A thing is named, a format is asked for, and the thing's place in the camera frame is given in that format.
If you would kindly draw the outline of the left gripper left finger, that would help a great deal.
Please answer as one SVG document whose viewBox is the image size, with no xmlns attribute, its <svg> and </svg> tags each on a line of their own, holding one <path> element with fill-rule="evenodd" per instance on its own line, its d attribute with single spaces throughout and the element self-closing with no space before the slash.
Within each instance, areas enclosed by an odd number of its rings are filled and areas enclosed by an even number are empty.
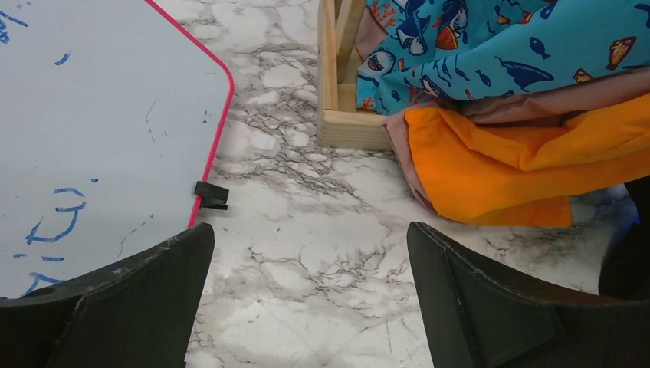
<svg viewBox="0 0 650 368">
<path fill-rule="evenodd" d="M 3 367 L 183 367 L 215 247 L 198 224 L 90 273 L 1 301 Z"/>
</svg>

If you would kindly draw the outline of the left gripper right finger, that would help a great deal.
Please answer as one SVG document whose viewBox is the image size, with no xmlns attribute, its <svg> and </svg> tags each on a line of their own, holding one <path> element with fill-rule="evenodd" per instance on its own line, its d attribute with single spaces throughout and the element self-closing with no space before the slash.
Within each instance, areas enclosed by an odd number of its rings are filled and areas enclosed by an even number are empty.
<svg viewBox="0 0 650 368">
<path fill-rule="evenodd" d="M 647 367 L 649 302 L 561 287 L 412 222 L 407 247 L 436 367 Z"/>
</svg>

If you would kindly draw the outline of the black shorts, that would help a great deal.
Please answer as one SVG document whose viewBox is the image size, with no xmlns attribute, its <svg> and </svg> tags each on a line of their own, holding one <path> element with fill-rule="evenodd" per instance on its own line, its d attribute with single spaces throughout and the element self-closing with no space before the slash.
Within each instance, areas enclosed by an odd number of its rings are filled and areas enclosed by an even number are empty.
<svg viewBox="0 0 650 368">
<path fill-rule="evenodd" d="M 602 262 L 599 295 L 626 300 L 649 299 L 649 178 L 625 184 L 638 221 L 610 246 Z"/>
</svg>

